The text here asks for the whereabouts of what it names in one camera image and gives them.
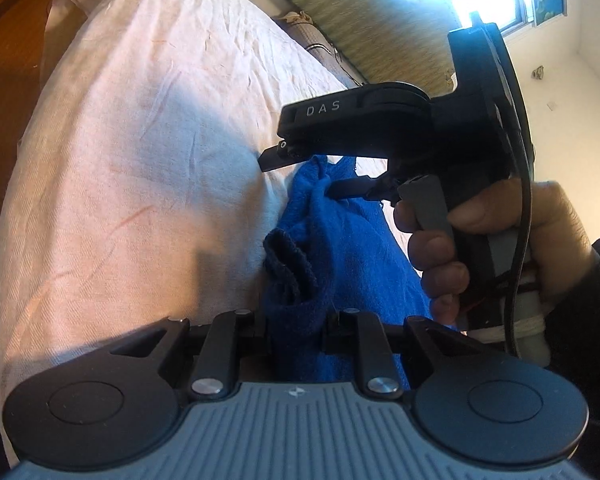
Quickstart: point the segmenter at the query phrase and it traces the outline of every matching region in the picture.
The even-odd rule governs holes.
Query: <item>dark sleeve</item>
[[[593,244],[600,255],[600,240]],[[580,387],[600,380],[600,260],[546,318],[551,369]]]

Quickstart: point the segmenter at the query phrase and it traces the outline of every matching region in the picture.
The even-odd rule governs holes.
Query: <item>white sheet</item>
[[[102,0],[88,15],[0,218],[0,412],[25,378],[103,340],[255,308],[292,172],[262,174],[257,156],[284,104],[342,88],[247,0]]]

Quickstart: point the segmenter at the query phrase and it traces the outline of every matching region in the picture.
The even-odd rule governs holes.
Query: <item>window pane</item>
[[[516,22],[516,0],[452,0],[463,27],[471,27],[469,13],[477,10],[485,23],[495,22],[504,28]]]

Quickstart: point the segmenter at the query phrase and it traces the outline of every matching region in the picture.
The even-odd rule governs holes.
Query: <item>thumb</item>
[[[532,184],[532,224],[558,221],[569,202],[555,182]],[[447,219],[458,230],[470,234],[494,234],[520,224],[522,190],[518,178],[501,180],[451,210]]]

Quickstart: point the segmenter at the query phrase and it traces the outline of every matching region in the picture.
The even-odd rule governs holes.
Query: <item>folded blue fabric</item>
[[[352,380],[351,359],[320,353],[320,333],[334,310],[371,311],[392,324],[429,316],[420,278],[389,231],[382,205],[325,197],[331,182],[354,176],[355,158],[329,164],[314,156],[296,173],[286,210],[264,240],[269,283],[262,307],[280,380]]]

